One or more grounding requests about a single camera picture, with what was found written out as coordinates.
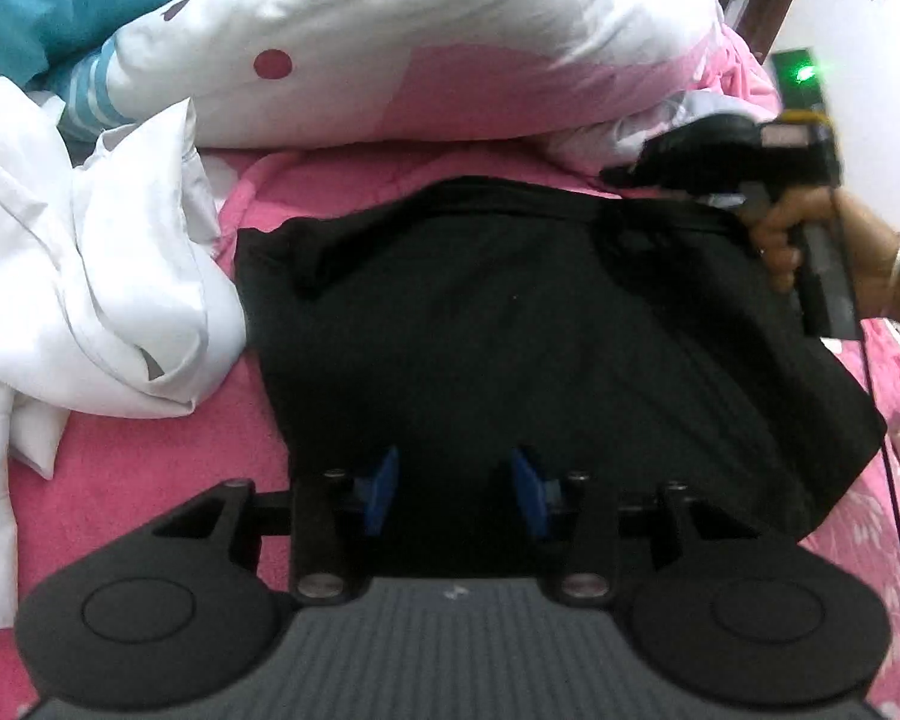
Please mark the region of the person's right hand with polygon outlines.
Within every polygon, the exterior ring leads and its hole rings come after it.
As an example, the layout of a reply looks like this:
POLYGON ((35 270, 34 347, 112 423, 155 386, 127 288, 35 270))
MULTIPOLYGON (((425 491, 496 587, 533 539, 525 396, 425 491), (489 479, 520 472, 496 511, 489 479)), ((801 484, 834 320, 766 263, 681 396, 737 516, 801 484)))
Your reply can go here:
POLYGON ((777 291, 795 286, 803 255, 790 242, 800 224, 838 221, 844 231, 852 284, 860 316, 876 317, 888 301, 891 275, 900 251, 900 234, 868 210, 843 188, 798 185, 759 220, 749 223, 749 234, 777 291))

